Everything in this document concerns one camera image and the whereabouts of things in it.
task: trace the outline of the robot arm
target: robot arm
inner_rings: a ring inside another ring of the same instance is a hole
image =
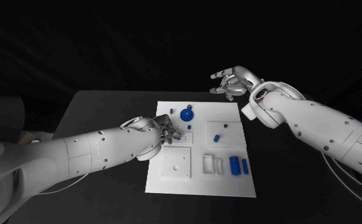
[[[33,195],[56,183],[148,160],[164,140],[181,137],[168,115],[135,118],[126,126],[31,144],[0,143],[0,223]]]
[[[294,136],[333,159],[362,173],[362,123],[348,115],[314,101],[282,82],[263,82],[242,67],[230,68],[210,76],[221,77],[220,87],[210,93],[232,96],[249,91],[249,103],[242,113],[249,120],[275,128],[286,123]]]

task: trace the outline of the table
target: table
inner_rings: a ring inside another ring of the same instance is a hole
[[[158,100],[227,102],[208,93],[80,91],[54,138],[116,127],[135,116],[152,117]],[[240,109],[246,99],[234,100]],[[285,124],[269,129],[242,114],[240,121],[256,198],[144,193],[148,161],[133,159],[90,173],[63,191],[34,196],[8,223],[360,223],[362,202],[320,153],[294,138]]]

